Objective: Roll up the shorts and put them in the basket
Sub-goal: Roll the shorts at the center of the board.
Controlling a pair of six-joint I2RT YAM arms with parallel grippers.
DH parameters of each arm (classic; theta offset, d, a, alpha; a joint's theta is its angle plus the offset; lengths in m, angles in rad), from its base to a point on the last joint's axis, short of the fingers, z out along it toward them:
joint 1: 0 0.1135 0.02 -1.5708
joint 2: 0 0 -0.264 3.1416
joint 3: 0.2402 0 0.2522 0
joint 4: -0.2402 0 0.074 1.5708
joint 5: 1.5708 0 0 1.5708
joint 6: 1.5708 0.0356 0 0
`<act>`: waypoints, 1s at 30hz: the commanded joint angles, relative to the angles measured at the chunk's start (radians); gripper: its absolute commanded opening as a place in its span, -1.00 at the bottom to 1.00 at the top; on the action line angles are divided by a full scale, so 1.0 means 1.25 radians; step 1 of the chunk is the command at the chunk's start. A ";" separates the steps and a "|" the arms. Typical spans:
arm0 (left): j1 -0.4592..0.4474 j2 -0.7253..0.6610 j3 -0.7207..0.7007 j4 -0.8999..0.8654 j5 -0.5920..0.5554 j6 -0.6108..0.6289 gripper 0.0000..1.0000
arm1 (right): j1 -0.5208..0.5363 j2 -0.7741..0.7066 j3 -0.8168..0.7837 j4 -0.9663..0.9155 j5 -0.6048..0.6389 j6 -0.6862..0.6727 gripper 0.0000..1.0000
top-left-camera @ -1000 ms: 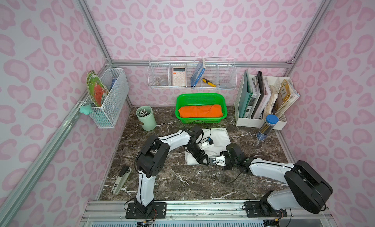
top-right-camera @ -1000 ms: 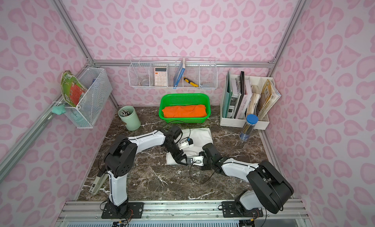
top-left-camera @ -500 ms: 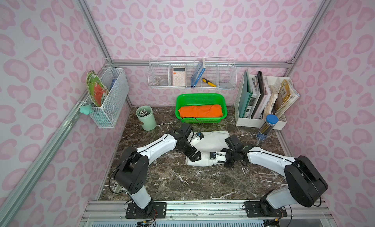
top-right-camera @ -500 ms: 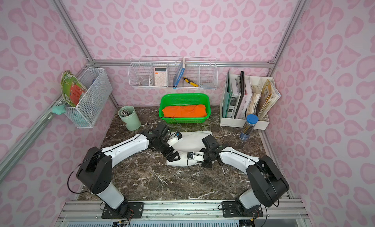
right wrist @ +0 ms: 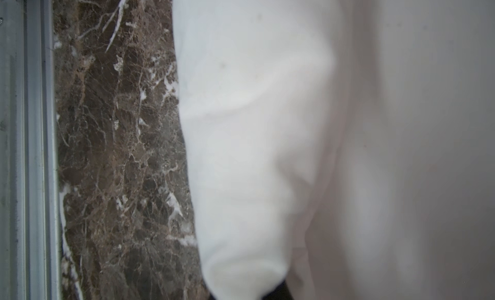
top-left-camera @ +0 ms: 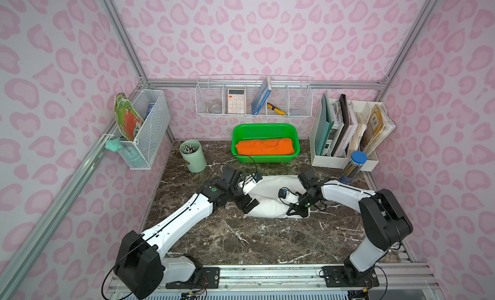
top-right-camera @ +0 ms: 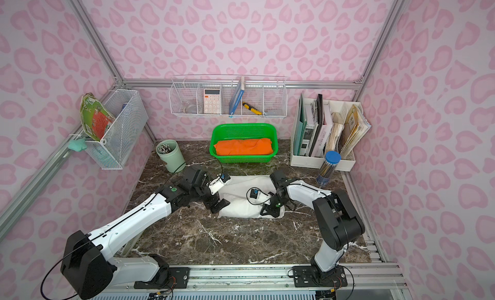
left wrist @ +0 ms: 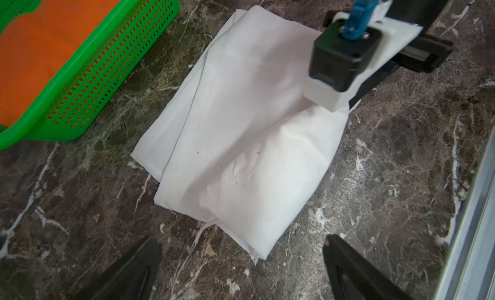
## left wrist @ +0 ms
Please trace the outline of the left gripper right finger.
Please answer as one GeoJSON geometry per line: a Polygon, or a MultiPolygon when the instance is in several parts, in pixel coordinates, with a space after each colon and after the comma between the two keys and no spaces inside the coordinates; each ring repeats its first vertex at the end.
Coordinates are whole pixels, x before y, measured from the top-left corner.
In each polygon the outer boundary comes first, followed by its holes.
{"type": "Polygon", "coordinates": [[[335,299],[411,299],[340,236],[329,234],[323,257],[335,299]]]}

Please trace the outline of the white shorts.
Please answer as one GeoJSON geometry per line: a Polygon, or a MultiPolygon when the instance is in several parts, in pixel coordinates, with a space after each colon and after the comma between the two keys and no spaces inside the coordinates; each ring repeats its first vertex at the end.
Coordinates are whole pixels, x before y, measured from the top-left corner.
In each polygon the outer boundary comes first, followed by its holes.
{"type": "Polygon", "coordinates": [[[266,259],[317,190],[349,109],[303,95],[317,30],[237,10],[137,143],[155,204],[217,225],[266,259]]]}

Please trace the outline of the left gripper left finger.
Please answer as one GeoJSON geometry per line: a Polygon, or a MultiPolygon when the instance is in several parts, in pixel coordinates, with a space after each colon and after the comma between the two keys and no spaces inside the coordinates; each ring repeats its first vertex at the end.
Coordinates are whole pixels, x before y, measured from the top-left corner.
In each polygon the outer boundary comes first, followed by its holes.
{"type": "Polygon", "coordinates": [[[74,299],[149,299],[162,261],[156,238],[143,238],[74,299]]]}

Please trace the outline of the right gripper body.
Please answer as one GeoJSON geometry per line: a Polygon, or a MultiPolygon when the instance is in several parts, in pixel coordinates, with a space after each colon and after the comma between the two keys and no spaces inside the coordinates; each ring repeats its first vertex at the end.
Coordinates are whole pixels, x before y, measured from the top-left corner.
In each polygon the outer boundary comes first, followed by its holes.
{"type": "MultiPolygon", "coordinates": [[[[428,29],[441,14],[450,0],[393,0],[387,17],[416,23],[422,26],[419,37],[409,43],[381,69],[366,81],[358,91],[359,100],[368,92],[384,82],[398,68],[403,67],[418,73],[431,73],[437,69],[452,53],[453,44],[444,39],[427,34],[428,29]]],[[[327,11],[322,24],[324,30],[338,12],[327,11]]]]}

